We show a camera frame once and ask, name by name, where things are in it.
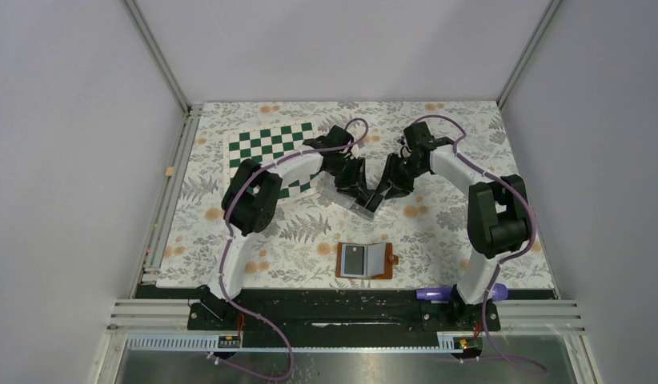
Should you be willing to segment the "brown leather card holder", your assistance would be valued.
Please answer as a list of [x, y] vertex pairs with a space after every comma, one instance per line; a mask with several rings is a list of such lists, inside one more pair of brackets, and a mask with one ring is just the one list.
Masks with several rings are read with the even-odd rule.
[[[364, 246], [365, 272], [363, 276], [345, 275], [343, 273], [343, 252], [346, 245]], [[335, 276], [337, 278], [361, 280], [391, 280], [394, 266], [399, 264], [399, 257], [394, 254], [390, 242], [356, 244], [340, 242], [337, 248]]]

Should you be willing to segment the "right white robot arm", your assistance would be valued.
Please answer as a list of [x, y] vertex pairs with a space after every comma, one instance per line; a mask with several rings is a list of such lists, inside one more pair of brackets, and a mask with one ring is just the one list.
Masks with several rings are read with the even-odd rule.
[[480, 319], [478, 304], [491, 297], [496, 268], [504, 259], [533, 242], [534, 215], [528, 205], [524, 180], [518, 175], [499, 178], [460, 153], [459, 143], [435, 138], [419, 119], [403, 131], [403, 153], [389, 154], [377, 186], [384, 199], [403, 198], [414, 190], [415, 179], [429, 173], [448, 180], [467, 198], [467, 237], [472, 254], [456, 284], [448, 317], [467, 330]]

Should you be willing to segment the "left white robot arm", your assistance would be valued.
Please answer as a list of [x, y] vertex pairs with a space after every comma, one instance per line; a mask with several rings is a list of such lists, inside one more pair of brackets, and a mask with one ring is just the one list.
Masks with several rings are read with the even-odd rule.
[[218, 298], [207, 309], [207, 318], [215, 326], [226, 329], [237, 321], [238, 308], [228, 300], [243, 287], [249, 235], [270, 225], [283, 187], [325, 172], [333, 181], [330, 191], [347, 198], [348, 208], [373, 217], [383, 197], [367, 186], [365, 158], [351, 152], [365, 138], [354, 139], [344, 128], [333, 126], [328, 134], [304, 140], [281, 158], [266, 163], [252, 159], [240, 162], [222, 200], [227, 242], [218, 270], [207, 284]]

